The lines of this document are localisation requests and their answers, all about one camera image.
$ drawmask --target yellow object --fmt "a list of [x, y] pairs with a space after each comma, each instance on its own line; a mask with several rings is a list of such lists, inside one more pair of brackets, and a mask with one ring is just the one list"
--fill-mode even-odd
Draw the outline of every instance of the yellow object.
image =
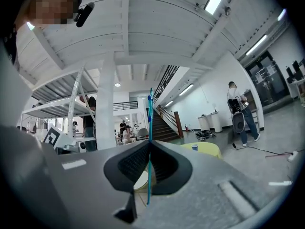
[[213, 155], [214, 157], [223, 159], [221, 152], [219, 150], [219, 147], [214, 143], [206, 143], [206, 142], [187, 143], [187, 144], [183, 144], [181, 146], [186, 147], [188, 149], [192, 149], [192, 145], [194, 145], [194, 144], [198, 145], [198, 152]]

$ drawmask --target wooden post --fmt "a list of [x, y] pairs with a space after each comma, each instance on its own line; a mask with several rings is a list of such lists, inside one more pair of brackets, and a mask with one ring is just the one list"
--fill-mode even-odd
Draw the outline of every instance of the wooden post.
[[175, 120], [176, 120], [176, 123], [177, 123], [178, 135], [179, 135], [180, 138], [183, 138], [183, 131], [182, 131], [182, 127], [181, 127], [181, 122], [180, 122], [179, 114], [178, 114], [177, 111], [174, 112], [173, 114], [175, 116]]

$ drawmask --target white t-shirt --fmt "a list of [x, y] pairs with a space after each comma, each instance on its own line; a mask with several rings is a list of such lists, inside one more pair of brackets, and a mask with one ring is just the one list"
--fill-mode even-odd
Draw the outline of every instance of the white t-shirt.
[[130, 130], [129, 130], [129, 132], [127, 130], [123, 131], [123, 139], [130, 140], [131, 135], [132, 135], [132, 133], [130, 132]]
[[237, 87], [230, 88], [228, 91], [228, 100], [229, 99], [237, 99], [242, 103], [242, 96], [244, 97], [244, 93], [240, 92]]

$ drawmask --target woman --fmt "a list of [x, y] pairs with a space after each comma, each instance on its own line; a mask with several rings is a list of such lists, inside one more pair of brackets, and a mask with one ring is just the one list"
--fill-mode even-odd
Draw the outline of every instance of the woman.
[[132, 133], [130, 131], [130, 126], [127, 125], [125, 130], [123, 131], [123, 139], [122, 142], [123, 144], [128, 144], [128, 143], [132, 143], [132, 139], [130, 138], [130, 136], [132, 136]]

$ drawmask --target hair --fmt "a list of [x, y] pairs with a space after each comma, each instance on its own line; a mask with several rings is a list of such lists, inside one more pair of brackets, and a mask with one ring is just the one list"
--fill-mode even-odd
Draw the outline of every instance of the hair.
[[234, 82], [229, 82], [229, 87], [231, 87], [231, 86], [233, 86], [233, 85], [236, 86], [236, 84], [235, 84]]

